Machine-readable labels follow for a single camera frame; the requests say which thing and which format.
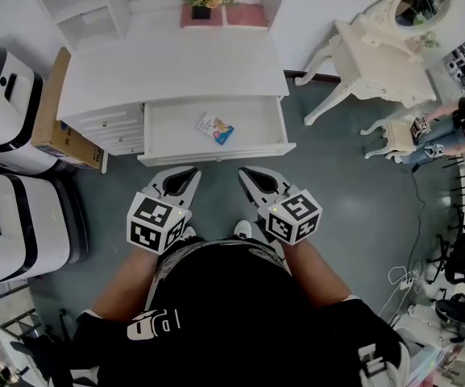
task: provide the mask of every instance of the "shoe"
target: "shoe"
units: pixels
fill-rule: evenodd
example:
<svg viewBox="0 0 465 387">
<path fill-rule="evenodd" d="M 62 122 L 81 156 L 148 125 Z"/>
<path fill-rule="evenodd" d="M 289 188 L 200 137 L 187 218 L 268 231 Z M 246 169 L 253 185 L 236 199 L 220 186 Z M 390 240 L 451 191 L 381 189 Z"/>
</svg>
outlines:
<svg viewBox="0 0 465 387">
<path fill-rule="evenodd" d="M 248 221 L 239 221 L 234 228 L 234 235 L 241 239 L 251 238 L 251 224 Z"/>
<path fill-rule="evenodd" d="M 185 241 L 186 239 L 188 238 L 192 238 L 194 236 L 197 236 L 197 233 L 196 231 L 193 229 L 193 227 L 187 227 L 185 228 L 185 231 L 184 233 L 182 234 L 182 236 L 180 237 L 180 239 L 182 241 Z"/>
</svg>

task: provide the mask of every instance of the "open drawer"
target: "open drawer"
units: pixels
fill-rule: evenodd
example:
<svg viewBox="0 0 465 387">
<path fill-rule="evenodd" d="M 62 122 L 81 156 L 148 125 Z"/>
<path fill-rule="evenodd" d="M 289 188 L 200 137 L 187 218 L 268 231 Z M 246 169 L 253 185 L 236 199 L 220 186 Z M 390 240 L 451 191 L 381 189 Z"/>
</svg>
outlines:
<svg viewBox="0 0 465 387">
<path fill-rule="evenodd" d="M 234 127 L 224 145 L 197 129 L 205 113 Z M 146 166 L 284 155 L 289 144 L 276 96 L 193 98 L 144 106 Z"/>
</svg>

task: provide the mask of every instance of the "white stool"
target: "white stool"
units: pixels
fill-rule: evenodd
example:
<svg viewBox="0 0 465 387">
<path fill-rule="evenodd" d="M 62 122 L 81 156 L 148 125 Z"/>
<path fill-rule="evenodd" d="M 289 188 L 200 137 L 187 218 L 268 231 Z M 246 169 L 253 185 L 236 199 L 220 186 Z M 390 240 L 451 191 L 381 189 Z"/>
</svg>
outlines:
<svg viewBox="0 0 465 387">
<path fill-rule="evenodd" d="M 377 151 L 371 151 L 364 156 L 368 159 L 370 156 L 383 155 L 388 153 L 386 159 L 392 159 L 394 156 L 406 156 L 415 152 L 417 147 L 411 137 L 411 123 L 397 119 L 381 119 L 376 121 L 367 131 L 361 131 L 361 135 L 369 135 L 378 127 L 384 129 L 383 137 L 388 140 L 385 148 Z"/>
</svg>

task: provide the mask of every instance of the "desk leg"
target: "desk leg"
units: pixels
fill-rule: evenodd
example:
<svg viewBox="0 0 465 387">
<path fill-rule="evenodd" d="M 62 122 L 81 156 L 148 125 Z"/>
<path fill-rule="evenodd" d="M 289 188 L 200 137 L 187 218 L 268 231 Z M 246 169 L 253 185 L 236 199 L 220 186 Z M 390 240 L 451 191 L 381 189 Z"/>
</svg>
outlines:
<svg viewBox="0 0 465 387">
<path fill-rule="evenodd" d="M 306 83 L 309 83 L 314 75 L 318 73 L 318 70 L 322 67 L 323 62 L 326 61 L 327 58 L 332 56 L 333 51 L 339 46 L 342 42 L 342 38 L 340 35 L 335 35 L 332 39 L 330 39 L 329 44 L 324 47 L 322 50 L 319 50 L 314 58 L 309 63 L 307 67 L 307 74 L 304 77 L 295 77 L 295 85 L 302 86 Z"/>
<path fill-rule="evenodd" d="M 321 116 L 322 114 L 326 113 L 329 109 L 335 107 L 340 102 L 345 100 L 349 94 L 352 92 L 352 84 L 350 81 L 342 81 L 336 86 L 333 93 L 329 95 L 329 97 L 324 100 L 318 107 L 313 110 L 310 114 L 305 116 L 304 123 L 307 126 L 311 126 L 314 121 Z"/>
</svg>

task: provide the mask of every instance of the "flower pot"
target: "flower pot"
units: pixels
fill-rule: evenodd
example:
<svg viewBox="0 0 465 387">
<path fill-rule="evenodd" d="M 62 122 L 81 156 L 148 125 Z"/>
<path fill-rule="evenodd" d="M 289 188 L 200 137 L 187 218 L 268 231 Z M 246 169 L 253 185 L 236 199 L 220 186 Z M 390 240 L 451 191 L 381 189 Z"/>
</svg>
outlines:
<svg viewBox="0 0 465 387">
<path fill-rule="evenodd" d="M 193 20 L 210 20 L 212 10 L 208 7 L 193 6 L 191 7 L 191 19 Z"/>
</svg>

